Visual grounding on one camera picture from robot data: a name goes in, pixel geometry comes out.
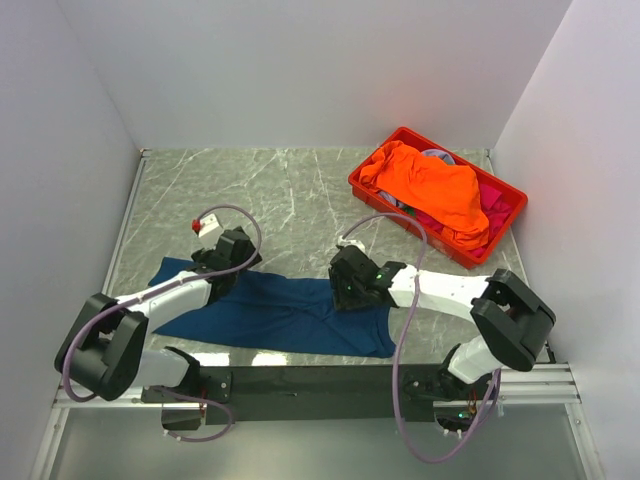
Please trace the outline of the blue mickey t shirt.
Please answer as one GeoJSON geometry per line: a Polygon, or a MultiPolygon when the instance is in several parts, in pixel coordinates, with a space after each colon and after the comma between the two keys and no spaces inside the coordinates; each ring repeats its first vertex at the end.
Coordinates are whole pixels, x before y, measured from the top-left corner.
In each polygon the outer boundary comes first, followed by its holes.
{"type": "Polygon", "coordinates": [[[338,311],[326,279],[247,271],[217,302],[157,328],[158,335],[290,353],[390,358],[389,309],[338,311]]]}

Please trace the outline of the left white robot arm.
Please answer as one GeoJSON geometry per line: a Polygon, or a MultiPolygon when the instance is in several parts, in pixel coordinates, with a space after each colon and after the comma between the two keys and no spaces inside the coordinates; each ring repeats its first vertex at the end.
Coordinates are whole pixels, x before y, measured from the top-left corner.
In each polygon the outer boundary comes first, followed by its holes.
{"type": "Polygon", "coordinates": [[[203,227],[197,236],[203,247],[168,279],[138,293],[97,293],[85,301],[54,359],[70,398],[113,401],[133,386],[155,385],[179,402],[197,395],[199,363],[175,348],[149,352],[146,338],[227,296],[239,273],[261,261],[241,227],[203,227]]]}

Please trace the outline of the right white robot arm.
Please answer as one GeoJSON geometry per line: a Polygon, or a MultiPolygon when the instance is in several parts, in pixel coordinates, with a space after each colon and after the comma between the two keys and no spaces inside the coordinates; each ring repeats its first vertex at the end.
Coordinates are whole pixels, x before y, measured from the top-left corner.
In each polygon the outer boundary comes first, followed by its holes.
{"type": "Polygon", "coordinates": [[[503,367],[530,371],[556,323],[551,308],[506,269],[457,276],[395,261],[379,266],[349,245],[338,249],[328,273],[338,310],[424,309],[477,327],[478,336],[453,347],[431,379],[416,383],[433,399],[461,399],[503,367]]]}

